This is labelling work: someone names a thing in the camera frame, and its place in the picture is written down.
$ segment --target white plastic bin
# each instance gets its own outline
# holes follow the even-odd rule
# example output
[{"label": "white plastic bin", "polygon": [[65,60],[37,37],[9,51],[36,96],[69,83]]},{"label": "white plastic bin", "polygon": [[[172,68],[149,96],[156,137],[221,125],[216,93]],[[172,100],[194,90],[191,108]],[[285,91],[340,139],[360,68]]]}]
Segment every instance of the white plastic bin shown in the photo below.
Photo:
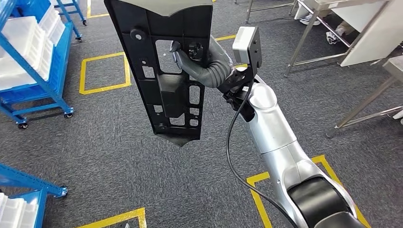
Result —
[{"label": "white plastic bin", "polygon": [[37,204],[27,204],[19,228],[33,228],[35,226],[37,213],[38,213]]},{"label": "white plastic bin", "polygon": [[[44,31],[42,31],[41,41],[37,44],[40,44],[41,53],[30,65],[45,81],[48,81],[53,44],[46,38]],[[9,61],[0,59],[0,90],[34,83],[36,81],[14,59]]]},{"label": "white plastic bin", "polygon": [[3,216],[4,208],[6,207],[8,196],[4,195],[4,193],[0,192],[0,221]]},{"label": "white plastic bin", "polygon": [[0,220],[0,227],[18,227],[20,217],[24,213],[23,209],[25,208],[26,204],[27,203],[24,199],[7,199],[6,207]]},{"label": "white plastic bin", "polygon": [[[41,44],[43,43],[44,32],[38,26],[34,16],[9,19],[1,32],[29,64],[34,65],[39,61],[38,57],[42,54],[43,47]],[[4,49],[1,47],[0,49],[0,55],[3,53],[2,58],[0,58],[0,74],[3,74],[4,67],[11,68],[7,64],[13,58]]]},{"label": "white plastic bin", "polygon": [[47,37],[56,46],[64,32],[65,25],[60,19],[59,12],[53,6],[49,6],[39,22],[39,26],[46,31]]},{"label": "white plastic bin", "polygon": [[55,21],[55,25],[53,26],[53,29],[51,30],[49,34],[49,39],[52,41],[52,43],[57,46],[60,38],[62,37],[62,34],[64,32],[64,29],[66,26],[63,24],[62,20],[58,16],[58,19]]}]

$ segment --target gray carpet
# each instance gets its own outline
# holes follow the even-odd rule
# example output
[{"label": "gray carpet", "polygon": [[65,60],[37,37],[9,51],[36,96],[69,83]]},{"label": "gray carpet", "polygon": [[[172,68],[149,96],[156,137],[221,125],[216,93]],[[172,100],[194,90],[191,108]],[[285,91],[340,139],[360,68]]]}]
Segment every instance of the gray carpet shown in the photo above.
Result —
[{"label": "gray carpet", "polygon": [[[232,0],[217,0],[212,34],[235,34],[244,25],[247,2],[239,0],[234,5]],[[256,6],[267,2],[257,0]],[[85,11],[86,1],[80,4]],[[381,64],[342,68],[329,61],[296,67],[284,78],[285,66],[305,29],[288,17],[288,11],[251,14],[251,24],[260,28],[264,63],[259,75],[276,92],[308,156],[326,156],[369,224],[400,227],[403,131],[399,122],[381,117],[344,129],[333,139],[325,137],[326,130],[388,77],[387,72]],[[103,2],[92,0],[92,15],[103,13]],[[59,109],[29,114],[29,128],[21,131],[0,114],[0,162],[69,187],[66,198],[49,198],[43,227],[82,226],[141,207],[149,228],[263,227],[250,191],[237,182],[226,162],[225,137],[234,112],[219,91],[206,89],[201,140],[179,148],[156,137],[133,79],[129,87],[79,94],[81,61],[122,48],[109,17],[90,18],[87,27],[76,15],[73,18],[83,42],[72,40],[63,97],[74,107],[74,117],[64,119]],[[231,55],[232,42],[220,42]],[[343,45],[328,45],[325,28],[317,26],[300,59],[343,51]],[[86,89],[122,82],[122,57],[87,66]],[[362,114],[401,101],[402,86],[394,85]],[[265,171],[241,120],[233,129],[231,148],[243,177]],[[257,187],[273,196],[269,181]],[[9,194],[14,191],[6,189]],[[279,213],[264,205],[273,227],[283,227]],[[138,226],[136,220],[129,222],[131,227]]]}]

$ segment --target cable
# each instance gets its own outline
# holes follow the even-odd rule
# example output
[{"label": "cable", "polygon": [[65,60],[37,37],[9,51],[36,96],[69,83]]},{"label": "cable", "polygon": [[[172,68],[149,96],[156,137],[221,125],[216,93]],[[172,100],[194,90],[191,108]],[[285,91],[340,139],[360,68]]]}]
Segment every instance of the cable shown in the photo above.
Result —
[{"label": "cable", "polygon": [[231,157],[230,157],[230,137],[231,137],[231,131],[232,128],[234,127],[235,121],[237,120],[237,117],[240,113],[240,111],[242,110],[243,106],[246,104],[247,99],[249,98],[249,94],[252,91],[252,86],[253,86],[253,80],[250,82],[249,84],[249,89],[246,93],[246,96],[244,98],[244,100],[242,101],[239,109],[237,110],[237,112],[235,113],[234,117],[232,118],[230,127],[228,129],[228,133],[227,133],[227,142],[225,144],[226,147],[226,151],[227,151],[227,161],[228,161],[228,165],[230,166],[231,171],[234,173],[234,175],[237,177],[237,179],[244,184],[246,187],[252,189],[253,191],[255,191],[257,194],[259,194],[261,197],[263,197],[264,199],[266,199],[269,203],[271,203],[274,207],[276,207],[285,217],[286,219],[291,223],[291,225],[294,228],[298,228],[298,226],[296,225],[296,223],[294,222],[294,220],[292,220],[292,218],[287,214],[287,212],[279,205],[277,204],[274,200],[272,200],[271,198],[269,198],[268,196],[266,196],[265,194],[261,193],[259,190],[257,190],[255,187],[253,187],[252,185],[248,184],[235,170],[232,162],[231,162]]}]

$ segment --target yellow floor marking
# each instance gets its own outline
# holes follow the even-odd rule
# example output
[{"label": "yellow floor marking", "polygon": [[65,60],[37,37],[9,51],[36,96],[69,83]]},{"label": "yellow floor marking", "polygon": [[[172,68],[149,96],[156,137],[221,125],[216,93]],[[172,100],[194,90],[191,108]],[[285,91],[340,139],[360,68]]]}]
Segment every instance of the yellow floor marking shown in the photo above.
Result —
[{"label": "yellow floor marking", "polygon": [[[324,155],[319,155],[317,157],[312,158],[312,161],[315,164],[322,164],[323,167],[325,168],[325,170],[327,171],[327,174],[330,176],[330,178],[332,178],[334,181],[336,181],[338,184],[340,184],[342,186],[342,183],[340,182],[340,179],[336,176],[336,173],[333,171],[332,167],[330,167],[329,163],[326,161],[325,156]],[[262,180],[266,180],[269,179],[269,173],[268,172],[264,172],[264,173],[260,173],[251,177],[248,177],[246,179],[246,181],[255,187],[256,182],[262,181]],[[263,224],[265,228],[272,228],[270,220],[269,220],[269,216],[267,215],[267,212],[263,206],[263,202],[260,198],[260,196],[255,193],[253,190],[250,190],[251,194],[252,194],[252,198],[255,201],[256,207],[258,208],[258,212],[260,214],[260,217],[262,218]],[[367,228],[371,228],[371,226],[369,225],[369,223],[367,222],[367,220],[364,218],[364,216],[362,215],[360,209],[358,209],[357,205],[355,205],[355,210],[357,212],[357,217],[358,220],[360,220],[360,222],[362,222]]]},{"label": "yellow floor marking", "polygon": [[109,13],[91,16],[91,0],[87,0],[87,19],[88,18],[99,18],[99,17],[104,17],[104,16],[109,16]]},{"label": "yellow floor marking", "polygon": [[100,220],[98,222],[93,222],[81,227],[77,228],[103,228],[107,227],[119,222],[123,222],[129,219],[138,218],[139,220],[139,228],[147,228],[147,224],[145,222],[145,208],[139,208],[136,210],[132,210],[120,215],[116,215],[110,218],[106,218],[104,220]]},{"label": "yellow floor marking", "polygon": [[[85,90],[86,87],[86,63],[89,61],[95,61],[99,59],[104,59],[104,58],[110,58],[110,57],[116,57],[116,56],[123,56],[123,63],[125,67],[125,82],[122,84],[118,85],[110,85],[102,88],[97,88],[97,89],[89,89]],[[127,62],[127,58],[124,52],[119,52],[119,53],[113,53],[109,55],[103,55],[103,56],[97,56],[97,57],[92,57],[92,58],[85,58],[81,62],[81,72],[80,72],[80,86],[79,86],[79,93],[81,94],[93,94],[93,93],[98,93],[98,92],[103,92],[111,89],[118,89],[118,88],[123,88],[131,85],[131,80],[130,80],[130,68],[129,68],[129,63]]]},{"label": "yellow floor marking", "polygon": [[222,41],[222,40],[226,40],[226,39],[234,39],[235,37],[236,37],[236,35],[230,35],[230,36],[226,36],[226,37],[218,37],[215,40]]}]

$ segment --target shoe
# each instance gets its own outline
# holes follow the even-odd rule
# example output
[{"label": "shoe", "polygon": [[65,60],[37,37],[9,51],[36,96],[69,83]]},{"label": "shoe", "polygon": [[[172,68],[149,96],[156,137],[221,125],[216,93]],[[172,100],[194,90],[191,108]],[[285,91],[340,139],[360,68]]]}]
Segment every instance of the shoe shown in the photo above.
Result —
[{"label": "shoe", "polygon": [[340,40],[337,38],[333,33],[331,32],[326,32],[326,40],[329,44],[336,44]]},{"label": "shoe", "polygon": [[[308,25],[311,18],[312,18],[312,14],[308,14],[308,16],[299,19],[299,22],[301,22],[304,25]],[[314,22],[314,25],[320,25],[320,21],[318,19],[316,19]]]}]

